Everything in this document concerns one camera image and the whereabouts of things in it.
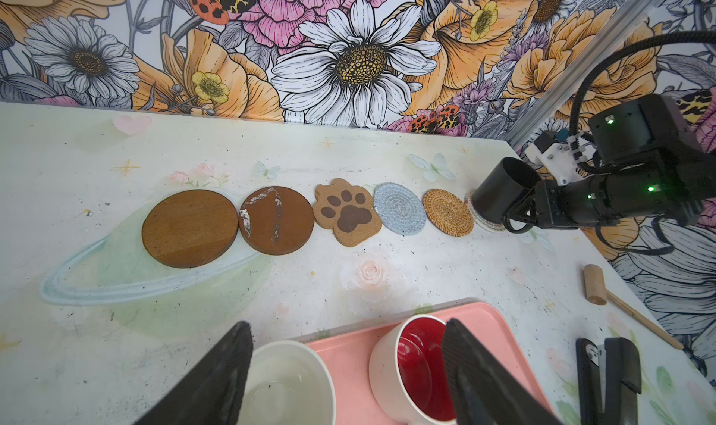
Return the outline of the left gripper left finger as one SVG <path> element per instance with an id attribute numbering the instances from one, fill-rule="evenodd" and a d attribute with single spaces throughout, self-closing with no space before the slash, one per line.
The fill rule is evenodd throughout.
<path id="1" fill-rule="evenodd" d="M 139 424 L 236 424 L 254 352 L 248 322 L 237 322 Z"/>

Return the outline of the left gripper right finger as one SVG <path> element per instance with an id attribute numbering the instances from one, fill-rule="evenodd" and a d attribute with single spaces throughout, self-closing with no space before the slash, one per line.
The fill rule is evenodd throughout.
<path id="1" fill-rule="evenodd" d="M 559 423 L 457 319 L 447 322 L 442 354 L 459 424 Z"/>

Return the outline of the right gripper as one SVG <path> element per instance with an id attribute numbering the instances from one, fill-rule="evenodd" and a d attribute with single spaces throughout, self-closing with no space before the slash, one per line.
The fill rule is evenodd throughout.
<path id="1" fill-rule="evenodd" d="M 522 222 L 540 229 L 612 226 L 621 220 L 662 216 L 688 224 L 688 203 L 669 186 L 639 175 L 597 175 L 559 186 L 536 184 L 522 199 Z"/>

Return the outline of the white mug off tray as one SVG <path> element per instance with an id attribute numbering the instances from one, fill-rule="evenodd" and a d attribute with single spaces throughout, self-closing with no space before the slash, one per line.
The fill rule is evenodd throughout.
<path id="1" fill-rule="evenodd" d="M 277 341 L 254 351 L 240 424 L 334 424 L 337 398 L 329 370 L 310 347 Z"/>

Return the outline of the black mug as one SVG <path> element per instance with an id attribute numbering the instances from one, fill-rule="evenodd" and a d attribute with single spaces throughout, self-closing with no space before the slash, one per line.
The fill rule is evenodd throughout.
<path id="1" fill-rule="evenodd" d="M 503 225 L 513 234 L 524 234 L 535 224 L 530 214 L 538 182 L 541 177 L 532 167 L 520 159 L 505 157 L 474 191 L 473 206 L 484 219 Z"/>

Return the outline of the rattan woven round coaster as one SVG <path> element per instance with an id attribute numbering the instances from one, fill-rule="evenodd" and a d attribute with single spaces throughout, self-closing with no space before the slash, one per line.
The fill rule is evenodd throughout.
<path id="1" fill-rule="evenodd" d="M 423 207 L 430 222 L 449 236 L 466 237 L 474 229 L 470 210 L 451 192 L 442 189 L 427 191 L 423 196 Z"/>

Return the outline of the dark brown round coaster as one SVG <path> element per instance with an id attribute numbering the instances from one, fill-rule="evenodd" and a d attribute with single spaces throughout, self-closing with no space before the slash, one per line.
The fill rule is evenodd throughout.
<path id="1" fill-rule="evenodd" d="M 195 189 L 160 201 L 142 225 L 145 250 L 170 268 L 197 268 L 222 256 L 239 232 L 235 205 L 220 193 Z"/>

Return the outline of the glossy brown round coaster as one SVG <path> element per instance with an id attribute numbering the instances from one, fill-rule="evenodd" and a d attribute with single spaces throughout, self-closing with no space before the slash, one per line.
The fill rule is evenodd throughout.
<path id="1" fill-rule="evenodd" d="M 242 237 L 259 253 L 294 253 L 313 233 L 311 204 L 288 187 L 268 186 L 255 191 L 246 197 L 238 213 Z"/>

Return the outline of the grey woven round coaster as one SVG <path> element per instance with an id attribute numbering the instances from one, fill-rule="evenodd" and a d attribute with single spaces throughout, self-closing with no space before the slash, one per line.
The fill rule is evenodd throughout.
<path id="1" fill-rule="evenodd" d="M 379 184 L 373 199 L 374 210 L 393 233 L 414 236 L 424 229 L 427 215 L 423 203 L 408 188 L 394 182 Z"/>

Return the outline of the paw shaped cork coaster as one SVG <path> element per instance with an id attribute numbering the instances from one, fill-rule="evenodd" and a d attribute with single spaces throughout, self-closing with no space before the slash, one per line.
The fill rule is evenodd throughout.
<path id="1" fill-rule="evenodd" d="M 367 189 L 343 179 L 319 185 L 314 191 L 313 214 L 317 225 L 331 230 L 345 247 L 355 247 L 375 236 L 382 221 L 373 207 L 374 199 Z"/>

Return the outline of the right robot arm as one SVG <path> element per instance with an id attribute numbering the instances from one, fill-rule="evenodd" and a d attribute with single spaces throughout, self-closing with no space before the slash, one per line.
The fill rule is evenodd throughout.
<path id="1" fill-rule="evenodd" d="M 661 215 L 693 225 L 715 196 L 715 154 L 704 152 L 673 100 L 647 95 L 593 115 L 587 133 L 600 157 L 589 164 L 580 148 L 582 105 L 596 79 L 618 61 L 669 44 L 715 43 L 712 31 L 657 35 L 623 47 L 597 64 L 574 95 L 568 144 L 587 178 L 559 186 L 537 182 L 503 216 L 525 229 L 599 228 L 631 217 Z"/>

